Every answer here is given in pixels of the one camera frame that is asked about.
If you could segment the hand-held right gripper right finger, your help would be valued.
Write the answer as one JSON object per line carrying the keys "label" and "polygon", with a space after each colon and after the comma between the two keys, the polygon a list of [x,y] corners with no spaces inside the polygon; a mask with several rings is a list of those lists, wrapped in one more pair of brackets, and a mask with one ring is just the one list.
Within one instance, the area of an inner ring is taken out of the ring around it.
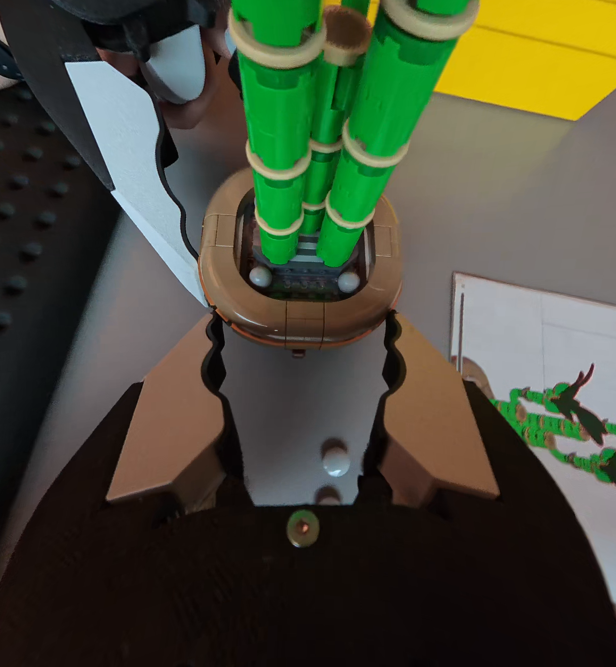
{"label": "hand-held right gripper right finger", "polygon": [[385,321],[383,379],[357,504],[499,510],[500,490],[454,366],[402,314]]}

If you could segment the lego instruction booklet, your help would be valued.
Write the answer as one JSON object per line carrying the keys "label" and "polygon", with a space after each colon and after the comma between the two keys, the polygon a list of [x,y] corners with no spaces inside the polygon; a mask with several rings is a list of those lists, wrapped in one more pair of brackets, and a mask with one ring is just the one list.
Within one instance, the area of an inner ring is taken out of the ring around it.
{"label": "lego instruction booklet", "polygon": [[453,279],[452,362],[557,482],[616,602],[616,307]]}

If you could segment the cluster of white lego pebbles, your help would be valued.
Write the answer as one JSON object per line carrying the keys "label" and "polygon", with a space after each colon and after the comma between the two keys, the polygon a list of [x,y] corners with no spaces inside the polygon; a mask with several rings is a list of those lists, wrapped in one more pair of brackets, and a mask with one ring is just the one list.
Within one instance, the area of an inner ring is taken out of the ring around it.
{"label": "cluster of white lego pebbles", "polygon": [[[351,457],[346,443],[336,437],[326,439],[321,445],[322,467],[330,479],[340,479],[351,467]],[[315,492],[316,505],[340,505],[343,497],[334,481]]]}

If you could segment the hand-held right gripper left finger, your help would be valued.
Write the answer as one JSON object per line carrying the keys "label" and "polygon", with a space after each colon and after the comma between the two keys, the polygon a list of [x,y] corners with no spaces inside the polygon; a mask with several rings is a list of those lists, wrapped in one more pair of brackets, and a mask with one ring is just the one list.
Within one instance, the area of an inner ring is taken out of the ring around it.
{"label": "hand-held right gripper left finger", "polygon": [[253,507],[221,386],[223,320],[206,314],[143,380],[106,495],[120,504],[170,494],[187,513]]}

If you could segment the green lego bamboo plant model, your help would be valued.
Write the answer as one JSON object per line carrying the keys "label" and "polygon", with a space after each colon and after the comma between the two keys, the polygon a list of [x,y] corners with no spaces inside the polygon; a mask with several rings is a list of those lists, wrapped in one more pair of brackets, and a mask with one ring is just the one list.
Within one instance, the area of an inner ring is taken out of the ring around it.
{"label": "green lego bamboo plant model", "polygon": [[199,278],[239,335],[294,354],[350,344],[402,287],[384,191],[479,1],[232,1],[248,167],[203,219]]}

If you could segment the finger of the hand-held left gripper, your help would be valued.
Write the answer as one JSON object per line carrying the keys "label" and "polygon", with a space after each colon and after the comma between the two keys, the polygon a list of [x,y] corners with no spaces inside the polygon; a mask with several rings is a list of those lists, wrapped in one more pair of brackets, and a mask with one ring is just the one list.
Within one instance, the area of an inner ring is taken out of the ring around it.
{"label": "finger of the hand-held left gripper", "polygon": [[112,195],[173,275],[208,306],[186,214],[161,165],[163,124],[151,95],[103,61],[65,65],[113,180]]}

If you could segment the person's left hand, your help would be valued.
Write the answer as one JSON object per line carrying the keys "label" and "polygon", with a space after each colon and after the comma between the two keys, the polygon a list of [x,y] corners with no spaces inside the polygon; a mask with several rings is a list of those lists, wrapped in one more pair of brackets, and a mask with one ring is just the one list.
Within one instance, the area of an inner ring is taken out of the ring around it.
{"label": "person's left hand", "polygon": [[[217,58],[229,60],[231,52],[225,39],[226,26],[202,29],[203,54],[205,58],[205,85],[200,96],[183,105],[161,101],[166,124],[174,129],[191,129],[206,115],[217,93]],[[128,78],[134,77],[139,70],[139,63],[133,55],[115,53],[106,49],[97,49],[101,59]]]}

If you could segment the stacked yellow storage bins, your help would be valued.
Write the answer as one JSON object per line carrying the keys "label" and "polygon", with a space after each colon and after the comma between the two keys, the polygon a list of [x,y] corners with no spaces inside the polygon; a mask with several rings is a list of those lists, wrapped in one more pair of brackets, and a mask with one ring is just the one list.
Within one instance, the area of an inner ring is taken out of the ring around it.
{"label": "stacked yellow storage bins", "polygon": [[616,90],[616,1],[479,1],[433,90],[577,121]]}

